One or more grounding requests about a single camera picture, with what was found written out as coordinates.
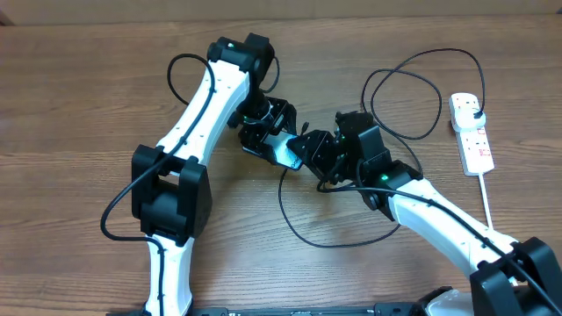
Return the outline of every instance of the power socket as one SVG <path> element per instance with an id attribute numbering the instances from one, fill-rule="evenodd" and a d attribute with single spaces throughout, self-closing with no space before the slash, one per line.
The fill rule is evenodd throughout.
<path id="1" fill-rule="evenodd" d="M 459 92 L 449 98 L 450 122 L 455 132 L 466 132 L 486 125 L 486 114 L 479 118 L 474 114 L 480 111 L 478 98 L 470 93 Z"/>
<path id="2" fill-rule="evenodd" d="M 479 111 L 478 99 L 469 93 L 455 93 L 449 99 L 450 122 L 457 135 L 458 152 L 463 164 L 463 171 L 467 176 L 478 176 L 482 191 L 482 202 L 486 213 L 486 221 L 490 229 L 492 216 L 488 205 L 484 174 L 494 168 L 490 142 L 486 135 L 486 114 L 474 118 Z"/>
<path id="3" fill-rule="evenodd" d="M 483 175 L 494 169 L 494 159 L 492 159 L 486 128 L 480 127 L 455 134 L 465 175 Z"/>

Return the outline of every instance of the wooden table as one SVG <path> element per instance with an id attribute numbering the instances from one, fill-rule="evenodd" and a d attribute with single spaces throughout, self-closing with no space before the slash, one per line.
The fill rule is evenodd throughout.
<path id="1" fill-rule="evenodd" d="M 148 252 L 107 240 L 102 210 L 130 180 L 140 143 L 155 143 L 184 111 L 165 70 L 179 53 L 205 55 L 220 36 L 271 38 L 281 60 L 272 93 L 298 110 L 298 126 L 333 127 L 336 111 L 358 110 L 364 80 L 437 47 L 475 54 L 486 75 L 489 140 L 496 169 L 486 175 L 498 230 L 537 236 L 562 254 L 562 17 L 367 18 L 0 28 L 0 314 L 100 315 L 140 308 L 148 296 Z M 462 173 L 446 99 L 481 95 L 462 54 L 411 62 L 408 70 L 443 93 L 443 115 L 426 139 L 410 141 L 427 178 L 484 220 L 476 178 Z M 203 68 L 181 61 L 174 82 L 189 96 Z M 271 82 L 274 68 L 266 79 Z M 376 106 L 389 126 L 426 131 L 437 111 L 425 83 L 396 75 Z M 413 163 L 391 137 L 393 157 Z M 277 204 L 280 168 L 244 154 L 226 130 L 209 165 L 213 212 L 196 242 L 196 306 L 259 308 L 370 305 L 413 300 L 441 285 L 468 290 L 461 272 L 403 227 L 378 244 L 311 248 Z M 363 241 L 394 224 L 356 193 L 321 195 L 306 169 L 285 185 L 288 216 L 311 241 Z M 111 215 L 114 233 L 141 235 L 130 198 Z"/>

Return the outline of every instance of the robotic arm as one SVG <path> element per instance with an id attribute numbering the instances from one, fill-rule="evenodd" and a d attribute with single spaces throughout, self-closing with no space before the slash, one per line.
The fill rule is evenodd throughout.
<path id="1" fill-rule="evenodd" d="M 500 255 L 476 239 L 473 232 L 441 209 L 407 194 L 435 201 L 456 214 L 503 253 L 519 261 L 551 298 L 562 305 L 562 275 L 550 248 L 535 238 L 521 244 L 489 230 L 441 196 L 416 170 L 393 161 L 371 114 L 337 113 L 335 135 L 315 130 L 298 136 L 294 107 L 285 100 L 266 97 L 259 90 L 274 54 L 269 39 L 252 33 L 243 43 L 225 38 L 212 43 L 207 54 L 215 77 L 211 103 L 174 157 L 157 174 L 133 188 L 133 215 L 140 220 L 141 231 L 165 248 L 161 267 L 158 248 L 148 244 L 151 289 L 140 314 L 161 316 L 160 299 L 166 316 L 190 313 L 192 246 L 203 231 L 212 207 L 206 165 L 224 127 L 238 125 L 242 125 L 239 138 L 245 151 L 289 169 L 297 170 L 304 163 L 323 183 L 353 181 L 358 189 L 364 189 L 359 192 L 372 210 L 379 209 L 390 220 L 419 233 L 471 280 L 471 304 L 470 295 L 454 295 L 449 299 L 443 296 L 450 292 L 441 291 L 426 298 L 423 305 L 412 305 L 418 312 L 492 316 L 552 314 L 532 289 L 514 290 L 514 277 L 521 279 L 521 276 L 506 266 Z M 137 148 L 132 159 L 133 179 L 162 159 L 192 125 L 209 92 L 210 78 L 207 70 L 190 106 L 156 148 L 142 145 Z M 179 176 L 178 184 L 160 178 L 169 173 Z M 399 191 L 404 195 L 369 188 Z M 158 291 L 161 273 L 163 293 Z"/>

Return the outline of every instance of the white robotic arm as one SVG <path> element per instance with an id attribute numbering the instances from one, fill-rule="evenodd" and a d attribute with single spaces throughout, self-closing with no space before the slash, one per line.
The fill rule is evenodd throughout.
<path id="1" fill-rule="evenodd" d="M 199 163 L 203 165 L 208 164 L 211 152 L 226 126 L 228 118 L 234 113 L 240 102 L 246 98 L 249 91 L 249 75 L 241 72 L 238 66 L 225 61 L 210 62 L 209 64 L 213 68 L 216 78 L 216 93 L 205 114 L 187 139 L 187 144 L 182 146 L 175 154 L 176 157 L 184 160 L 195 156 Z M 169 152 L 189 128 L 205 101 L 209 87 L 209 74 L 207 72 L 185 113 L 172 130 L 158 142 L 158 146 L 163 146 L 164 153 Z M 515 239 L 489 230 L 440 195 L 427 179 L 413 180 L 400 187 L 399 190 L 435 200 L 454 211 L 505 253 L 513 250 L 510 244 L 516 242 Z M 428 240 L 459 267 L 466 277 L 478 270 L 480 262 L 495 262 L 500 258 L 490 248 L 483 247 L 481 241 L 475 239 L 472 233 L 468 232 L 451 216 L 435 207 L 400 195 L 390 197 L 388 204 L 396 221 L 410 227 Z M 190 238 L 182 247 L 179 247 L 173 240 L 166 237 L 155 234 L 152 238 L 160 241 L 166 249 L 163 278 L 163 302 L 166 315 L 186 315 L 191 304 L 189 275 L 194 239 Z M 151 288 L 145 309 L 152 316 L 159 316 L 159 254 L 154 244 L 148 243 L 148 246 L 151 261 Z"/>
<path id="2" fill-rule="evenodd" d="M 189 137 L 174 156 L 187 160 L 194 156 L 198 163 L 206 166 L 227 121 L 249 92 L 249 74 L 241 72 L 239 67 L 225 62 L 209 62 L 215 77 L 215 94 L 205 113 Z M 203 76 L 198 91 L 191 100 L 182 117 L 157 146 L 168 153 L 185 134 L 203 107 L 211 87 L 208 70 Z M 161 242 L 165 250 L 163 303 L 166 316 L 184 316 L 191 305 L 189 286 L 191 251 L 194 238 L 190 238 L 181 247 L 167 238 L 154 234 L 152 238 Z M 158 299 L 158 277 L 160 271 L 160 254 L 155 244 L 149 242 L 150 252 L 150 295 L 145 310 L 152 316 L 160 316 Z"/>
<path id="3" fill-rule="evenodd" d="M 359 173 L 361 164 L 364 165 L 367 176 L 381 175 L 385 169 L 398 170 L 398 181 L 394 184 L 401 185 L 390 187 L 391 189 L 433 200 L 488 238 L 503 253 L 517 251 L 515 239 L 488 229 L 441 196 L 427 179 L 410 172 L 411 169 L 402 162 L 393 162 L 370 114 L 336 114 L 336 123 L 339 126 L 336 136 L 329 132 L 313 131 L 296 137 L 294 107 L 285 100 L 266 99 L 258 89 L 273 57 L 273 48 L 268 39 L 250 34 L 242 44 L 221 38 L 212 44 L 208 57 L 215 78 L 213 97 L 184 145 L 158 170 L 160 175 L 172 173 L 179 176 L 179 184 L 172 185 L 159 179 L 158 175 L 152 175 L 132 189 L 133 215 L 140 219 L 141 231 L 146 233 L 148 238 L 159 241 L 165 254 L 161 267 L 158 247 L 148 243 L 151 262 L 150 295 L 141 315 L 163 316 L 160 303 L 163 303 L 165 316 L 184 316 L 190 310 L 191 251 L 195 238 L 205 226 L 212 203 L 206 166 L 225 126 L 235 127 L 241 123 L 236 121 L 236 115 L 233 114 L 244 119 L 244 127 L 239 136 L 247 152 L 292 169 L 298 169 L 304 163 L 323 182 L 338 183 L 351 179 L 354 183 L 363 185 Z M 154 166 L 164 154 L 169 153 L 194 124 L 208 97 L 210 81 L 211 76 L 207 70 L 191 104 L 171 131 L 158 142 L 156 148 L 137 148 L 132 163 L 133 179 Z M 351 162 L 357 162 L 357 174 L 353 172 L 355 167 Z M 374 181 L 367 184 L 377 187 Z M 471 282 L 481 263 L 499 262 L 501 259 L 458 220 L 435 206 L 399 194 L 377 196 L 362 192 L 362 196 L 371 209 L 384 206 L 386 211 L 383 213 L 387 217 L 410 227 L 428 240 L 461 269 L 466 277 L 471 278 Z M 533 263 L 538 259 L 544 260 L 550 264 L 549 267 L 554 260 L 559 273 L 556 258 L 551 252 L 547 253 L 547 247 L 538 243 L 531 244 L 527 245 L 528 247 L 523 246 L 523 250 L 519 249 L 519 255 L 523 255 L 522 259 L 526 260 L 524 255 L 527 255 Z M 529 255 L 530 250 L 536 249 L 540 250 L 540 258 L 537 255 Z M 541 270 L 538 267 L 536 269 L 540 274 Z M 160 293 L 159 276 L 162 272 L 163 284 Z M 487 276 L 482 277 L 485 280 L 482 283 L 486 284 Z M 551 284 L 547 284 L 550 281 L 545 277 L 542 280 L 546 283 L 545 288 L 550 291 L 562 289 L 558 287 L 558 284 L 562 284 L 559 276 L 556 282 Z M 472 305 L 467 303 L 469 300 L 470 295 L 442 295 L 432 301 L 425 311 L 432 316 L 479 315 L 472 309 Z M 497 300 L 485 304 L 480 314 L 487 315 L 481 311 L 497 308 Z M 502 304 L 509 304 L 507 297 Z"/>
<path id="4" fill-rule="evenodd" d="M 410 181 L 398 190 L 436 201 L 455 212 L 504 253 L 513 251 L 511 244 L 517 242 L 517 240 L 488 229 L 439 194 L 427 179 Z M 461 269 L 467 278 L 479 269 L 478 264 L 480 262 L 495 262 L 500 259 L 500 256 L 492 249 L 486 247 L 482 241 L 477 240 L 473 233 L 469 232 L 450 215 L 434 206 L 400 195 L 388 198 L 388 204 L 397 222 L 409 227 L 429 241 L 431 245 Z"/>

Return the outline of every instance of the black cable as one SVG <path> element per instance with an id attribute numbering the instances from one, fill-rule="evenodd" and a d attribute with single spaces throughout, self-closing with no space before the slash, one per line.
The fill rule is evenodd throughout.
<path id="1" fill-rule="evenodd" d="M 469 56 L 472 58 L 472 60 L 476 63 L 476 67 L 478 67 L 478 71 L 479 71 L 479 74 L 480 74 L 480 81 L 482 82 L 482 105 L 480 106 L 480 111 L 478 111 L 477 113 L 474 114 L 474 118 L 478 119 L 480 116 L 482 116 L 482 113 L 484 113 L 484 105 L 486 104 L 486 82 L 484 81 L 484 72 L 482 71 L 482 67 L 480 66 L 479 61 L 476 59 L 476 57 L 475 57 L 473 54 L 471 54 L 471 53 L 465 51 L 464 49 L 459 49 L 459 48 L 437 48 L 437 49 L 430 49 L 430 50 L 428 50 L 428 51 L 424 51 L 424 52 L 415 54 L 414 56 L 412 56 L 412 57 L 406 59 L 405 61 L 403 61 L 400 65 L 396 66 L 396 68 L 394 68 L 392 71 L 390 71 L 390 73 L 389 73 L 388 75 L 386 75 L 386 76 L 383 78 L 383 80 L 380 81 L 380 83 L 378 84 L 377 88 L 376 88 L 375 91 L 373 92 L 373 98 L 374 98 L 374 95 L 377 93 L 378 89 L 380 89 L 380 87 L 383 85 L 383 83 L 388 79 L 388 77 L 390 77 L 391 75 L 393 75 L 393 73 L 399 72 L 398 70 L 399 70 L 400 68 L 404 67 L 404 66 L 405 66 L 409 61 L 411 61 L 412 59 L 414 59 L 414 58 L 416 58 L 416 57 L 418 57 L 418 56 L 424 55 L 424 54 L 429 54 L 429 53 L 434 53 L 434 52 L 460 52 L 460 53 L 469 55 Z M 363 100 L 363 98 L 361 98 L 361 105 L 362 105 L 363 108 L 364 108 L 364 100 Z M 375 114 L 375 110 L 374 110 L 374 105 L 373 105 L 372 99 L 371 99 L 371 110 L 372 110 L 373 116 L 375 117 L 375 119 L 377 120 L 377 122 L 378 122 L 380 125 L 382 125 L 382 126 L 388 128 L 387 126 L 385 126 L 385 125 L 380 121 L 380 119 L 378 119 L 377 115 Z"/>
<path id="2" fill-rule="evenodd" d="M 487 237 L 484 237 L 480 232 L 466 223 L 462 218 L 460 218 L 455 212 L 451 211 L 447 207 L 437 203 L 433 199 L 428 199 L 425 197 L 419 197 L 415 194 L 398 191 L 398 190 L 388 190 L 382 188 L 369 188 L 369 187 L 340 187 L 340 188 L 333 188 L 333 189 L 322 189 L 321 192 L 323 193 L 332 193 L 332 192 L 344 192 L 344 191 L 374 191 L 379 193 L 385 194 L 397 194 L 401 195 L 406 198 L 412 198 L 414 200 L 423 202 L 427 205 L 434 206 L 439 210 L 447 213 L 451 216 L 458 224 L 466 228 L 469 232 L 471 232 L 476 238 L 478 238 L 482 243 L 484 243 L 487 247 L 490 247 L 497 255 L 499 255 L 503 260 L 506 261 L 513 269 L 515 269 L 519 274 L 522 280 L 527 280 L 528 284 L 531 288 L 538 292 L 539 296 L 544 300 L 544 302 L 558 315 L 562 316 L 562 311 L 556 306 L 556 304 L 552 301 L 552 299 L 548 296 L 548 294 L 540 287 L 540 285 L 535 281 L 518 263 L 514 262 L 511 258 L 508 257 L 506 253 L 501 251 L 497 246 L 495 246 Z"/>
<path id="3" fill-rule="evenodd" d="M 363 180 L 361 180 L 361 166 L 363 166 L 363 162 L 365 162 L 365 159 L 360 158 L 357 161 L 357 165 L 355 166 L 355 177 L 357 179 L 357 186 L 360 187 L 364 187 Z"/>
<path id="4" fill-rule="evenodd" d="M 172 150 L 169 151 L 169 153 L 167 153 L 161 160 L 159 160 L 157 163 L 155 163 L 152 167 L 148 168 L 145 172 L 143 172 L 139 177 L 137 177 L 136 179 L 134 179 L 134 181 L 132 181 L 130 184 L 128 184 L 125 189 L 123 189 L 105 208 L 104 213 L 102 214 L 102 218 L 100 220 L 100 229 L 102 231 L 102 233 L 105 235 L 105 237 L 111 239 L 112 241 L 145 241 L 145 242 L 151 242 L 153 244 L 155 244 L 158 247 L 158 253 L 160 254 L 160 272 L 159 272 L 159 276 L 158 276 L 158 300 L 160 301 L 160 315 L 164 316 L 164 302 L 163 302 L 163 278 L 164 278 L 164 248 L 162 246 L 162 244 L 160 243 L 160 241 L 153 239 L 153 238 L 148 238 L 148 237 L 124 237 L 124 236 L 117 236 L 114 235 L 112 233 L 110 233 L 107 230 L 106 227 L 106 223 L 107 223 L 107 218 L 109 217 L 110 212 L 112 211 L 112 209 L 115 207 L 115 205 L 117 205 L 117 203 L 119 203 L 119 201 L 130 191 L 134 188 L 135 185 L 138 185 L 138 183 L 140 181 L 142 181 L 144 178 L 146 178 L 147 176 L 151 176 L 153 173 L 157 172 L 158 169 L 160 169 L 160 167 L 170 158 L 172 157 L 178 150 L 179 148 L 181 148 L 185 141 L 187 140 L 187 138 L 189 137 L 189 135 L 191 134 L 191 132 L 193 131 L 193 129 L 195 128 L 195 126 L 197 125 L 197 123 L 201 120 L 201 117 L 203 117 L 203 114 L 205 113 L 205 110 L 207 108 L 207 106 L 209 105 L 209 103 L 211 103 L 211 98 L 213 97 L 213 93 L 214 93 L 214 73 L 213 73 L 213 69 L 211 68 L 211 66 L 209 65 L 209 63 L 207 62 L 207 60 L 205 60 L 203 57 L 195 55 L 195 54 L 180 54 L 176 57 L 174 57 L 168 65 L 168 74 L 167 74 L 167 78 L 168 78 L 168 85 L 170 90 L 172 91 L 172 93 L 174 94 L 174 96 L 177 97 L 177 99 L 179 101 L 181 101 L 183 104 L 185 105 L 189 105 L 189 102 L 183 100 L 177 93 L 176 90 L 174 89 L 173 85 L 171 84 L 171 70 L 172 67 L 174 65 L 174 63 L 182 58 L 193 58 L 196 59 L 198 61 L 201 61 L 205 64 L 205 67 L 207 68 L 208 72 L 209 72 L 209 76 L 211 77 L 211 87 L 209 89 L 209 94 L 207 96 L 207 99 L 205 100 L 205 102 L 203 103 L 203 107 L 201 108 L 201 111 L 199 112 L 199 114 L 197 115 L 197 117 L 193 120 L 193 123 L 191 123 L 190 127 L 187 129 L 187 131 L 185 132 L 184 136 L 182 136 L 179 141 L 177 142 L 177 144 L 172 148 Z"/>
<path id="5" fill-rule="evenodd" d="M 281 68 L 279 67 L 279 59 L 277 58 L 277 56 L 273 56 L 273 59 L 275 60 L 275 64 L 277 66 L 277 74 L 275 75 L 275 80 L 273 81 L 273 84 L 270 86 L 269 89 L 264 90 L 260 88 L 260 91 L 262 93 L 272 92 L 275 89 L 275 87 L 277 87 L 277 82 L 279 81 L 279 73 L 281 72 Z"/>
<path id="6" fill-rule="evenodd" d="M 412 77 L 418 78 L 423 80 L 425 83 L 429 84 L 431 86 L 431 88 L 433 88 L 433 90 L 436 91 L 437 93 L 437 97 L 439 98 L 439 109 L 437 110 L 437 116 L 436 116 L 436 120 L 433 122 L 433 125 L 429 128 L 429 130 L 427 132 L 425 132 L 423 135 L 421 136 L 416 136 L 416 137 L 411 137 L 411 136 L 406 136 L 406 135 L 402 135 L 400 133 L 396 133 L 392 128 L 384 125 L 380 119 L 378 118 L 377 114 L 374 111 L 374 106 L 372 106 L 372 115 L 373 117 L 377 120 L 378 125 L 385 130 L 387 133 L 391 134 L 395 139 L 397 139 L 400 143 L 402 143 L 402 145 L 404 145 L 404 147 L 407 149 L 407 151 L 412 155 L 412 157 L 415 160 L 415 164 L 418 167 L 418 171 L 420 171 L 420 174 L 423 176 L 423 167 L 422 167 L 422 163 L 420 162 L 420 160 L 418 159 L 417 155 L 415 155 L 414 150 L 412 150 L 412 148 L 403 140 L 403 139 L 407 139 L 407 140 L 421 140 L 424 137 L 428 136 L 429 134 L 431 134 L 431 132 L 433 132 L 433 130 L 436 128 L 437 122 L 439 122 L 439 118 L 441 117 L 441 110 L 443 108 L 443 98 L 441 97 L 441 91 L 439 91 L 439 89 L 437 88 L 437 86 L 435 86 L 430 80 L 426 79 L 425 77 L 418 75 L 416 73 L 413 72 L 409 72 L 409 71 L 405 71 L 405 70 L 399 70 L 399 69 L 389 69 L 389 68 L 382 68 L 382 69 L 378 69 L 373 71 L 368 77 L 367 80 L 365 81 L 365 84 L 363 86 L 363 89 L 361 90 L 361 105 L 363 106 L 363 110 L 364 112 L 367 112 L 367 108 L 365 107 L 364 104 L 364 95 L 365 95 L 365 90 L 367 89 L 367 84 L 369 84 L 369 81 L 371 80 L 371 78 L 380 73 L 380 72 L 389 72 L 389 73 L 399 73 L 399 74 L 403 74 L 403 75 L 410 75 Z M 377 91 L 375 90 L 375 92 L 373 92 L 372 97 L 371 97 L 371 105 L 374 102 L 374 96 L 377 93 Z"/>
<path id="7" fill-rule="evenodd" d="M 367 78 L 367 80 L 365 81 L 365 84 L 363 86 L 363 89 L 361 91 L 361 106 L 363 107 L 364 112 L 367 112 L 367 108 L 365 107 L 365 103 L 364 103 L 364 95 L 365 95 L 365 90 L 367 89 L 367 84 L 369 83 L 370 79 L 376 75 L 379 72 L 388 72 L 388 75 L 386 75 L 383 80 L 380 81 L 380 83 L 378 84 L 377 88 L 373 91 L 372 96 L 371 96 L 371 113 L 372 116 L 375 118 L 375 120 L 377 121 L 378 125 L 385 130 L 387 133 L 390 133 L 394 138 L 396 138 L 400 143 L 402 143 L 402 145 L 404 145 L 404 147 L 406 147 L 407 151 L 412 155 L 412 157 L 415 160 L 415 163 L 418 166 L 418 170 L 420 171 L 420 174 L 423 176 L 423 168 L 422 168 L 422 164 L 420 163 L 420 160 L 418 159 L 418 157 L 415 155 L 414 151 L 412 150 L 412 148 L 404 141 L 404 140 L 421 140 L 425 137 L 427 137 L 428 135 L 431 134 L 431 132 L 433 132 L 433 130 L 436 128 L 437 122 L 439 121 L 439 118 L 441 117 L 441 110 L 443 108 L 443 99 L 441 97 L 441 92 L 439 91 L 439 89 L 428 79 L 424 78 L 421 75 L 417 75 L 415 73 L 412 72 L 408 72 L 408 71 L 404 71 L 404 70 L 400 70 L 402 67 L 404 67 L 409 61 L 411 61 L 412 59 L 414 59 L 415 57 L 418 57 L 420 55 L 423 54 L 429 54 L 429 53 L 434 53 L 434 52 L 444 52 L 444 51 L 453 51 L 453 52 L 460 52 L 460 53 L 464 53 L 464 54 L 468 54 L 476 63 L 476 66 L 478 67 L 478 71 L 480 74 L 480 80 L 482 81 L 482 106 L 480 107 L 480 111 L 478 111 L 477 113 L 474 114 L 475 118 L 479 118 L 482 113 L 484 112 L 484 105 L 486 103 L 486 82 L 484 80 L 484 73 L 482 71 L 482 67 L 480 66 L 480 63 L 478 62 L 478 60 L 476 59 L 476 57 L 474 57 L 473 54 L 463 50 L 463 49 L 458 49 L 458 48 L 438 48 L 438 49 L 432 49 L 432 50 L 428 50 L 425 52 L 421 52 L 418 54 L 415 54 L 414 56 L 406 59 L 405 61 L 403 61 L 400 65 L 398 65 L 396 68 L 394 69 L 389 69 L 389 68 L 383 68 L 383 69 L 378 69 L 375 70 L 374 72 L 372 72 L 369 77 Z M 408 136 L 408 135 L 404 135 L 401 133 L 397 133 L 395 132 L 392 128 L 386 126 L 378 117 L 377 113 L 375 112 L 375 105 L 374 105 L 374 99 L 375 99 L 375 95 L 377 94 L 378 90 L 380 89 L 380 87 L 382 86 L 382 84 L 386 81 L 386 79 L 388 79 L 388 77 L 390 77 L 392 74 L 394 73 L 399 73 L 399 74 L 404 74 L 404 75 L 410 75 L 413 77 L 416 77 L 418 79 L 423 80 L 425 83 L 429 84 L 431 86 L 431 88 L 433 88 L 438 97 L 439 97 L 439 109 L 437 111 L 437 116 L 436 116 L 436 120 L 433 122 L 433 125 L 429 128 L 429 130 L 427 132 L 425 132 L 424 134 L 420 135 L 420 136 Z"/>
<path id="8" fill-rule="evenodd" d="M 295 228 L 291 225 L 291 222 L 289 221 L 289 219 L 287 218 L 287 214 L 285 213 L 285 209 L 283 207 L 283 200 L 281 199 L 281 188 L 283 186 L 283 180 L 285 179 L 285 175 L 287 174 L 287 170 L 285 169 L 283 171 L 283 173 L 281 174 L 281 179 L 279 179 L 279 189 L 277 191 L 277 196 L 279 198 L 279 207 L 281 208 L 281 213 L 283 214 L 283 217 L 285 218 L 285 222 L 287 223 L 287 226 L 289 228 L 291 228 L 292 233 L 295 234 L 295 236 L 297 236 L 297 238 L 299 238 L 300 240 L 302 240 L 303 242 L 305 242 L 307 245 L 313 246 L 313 247 L 317 247 L 317 248 L 326 248 L 326 249 L 333 249 L 333 248 L 353 248 L 353 247 L 361 247 L 361 246 L 366 246 L 366 245 L 371 245 L 375 242 L 378 241 L 382 241 L 383 239 L 391 236 L 394 232 L 396 232 L 398 230 L 398 228 L 400 228 L 400 225 L 396 226 L 392 231 L 390 231 L 387 234 L 384 234 L 374 240 L 371 241 L 362 241 L 362 242 L 358 242 L 358 243 L 352 243 L 352 244 L 342 244 L 342 245 L 321 245 L 321 244 L 317 244 L 311 241 L 308 241 L 307 239 L 305 239 L 303 236 L 301 236 L 299 233 L 297 233 L 297 231 L 295 230 Z M 353 183 L 344 185 L 343 187 L 340 188 L 350 188 L 350 186 Z"/>

